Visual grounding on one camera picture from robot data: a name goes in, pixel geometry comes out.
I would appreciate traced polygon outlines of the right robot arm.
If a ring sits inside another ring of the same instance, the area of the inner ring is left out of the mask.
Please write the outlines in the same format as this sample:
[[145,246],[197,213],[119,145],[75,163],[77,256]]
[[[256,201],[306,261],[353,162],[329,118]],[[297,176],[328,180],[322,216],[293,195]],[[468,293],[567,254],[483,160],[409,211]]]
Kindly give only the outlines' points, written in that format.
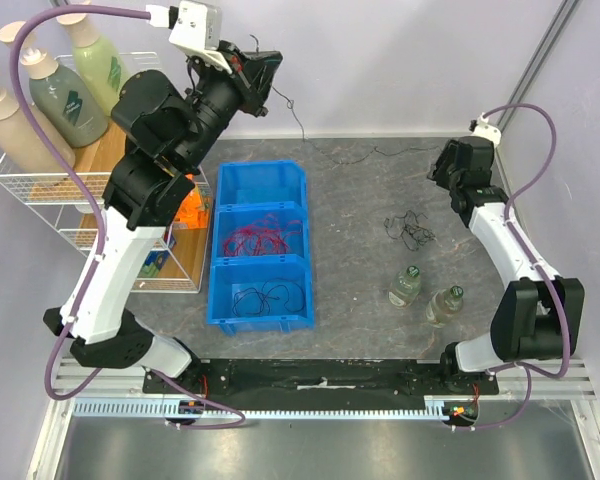
[[555,377],[566,374],[575,353],[585,291],[548,265],[519,228],[505,191],[493,185],[495,145],[479,136],[450,139],[428,175],[448,191],[451,208],[481,242],[505,287],[488,333],[448,345],[438,381],[463,392],[474,372],[507,367],[539,372],[539,360],[558,359]]

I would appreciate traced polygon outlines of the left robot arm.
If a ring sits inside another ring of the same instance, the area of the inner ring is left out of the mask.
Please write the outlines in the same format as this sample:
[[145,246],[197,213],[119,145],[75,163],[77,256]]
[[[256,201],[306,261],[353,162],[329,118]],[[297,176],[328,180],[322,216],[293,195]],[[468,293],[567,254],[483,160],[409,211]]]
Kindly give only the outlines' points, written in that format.
[[72,339],[70,352],[87,368],[141,366],[164,374],[178,393],[199,382],[197,357],[180,341],[143,325],[126,307],[139,271],[163,238],[211,147],[239,111],[262,117],[279,51],[243,52],[222,41],[220,70],[192,55],[196,88],[180,93],[159,70],[144,70],[122,87],[111,111],[126,135],[122,158],[104,188],[105,231],[97,235],[80,283],[43,321]]

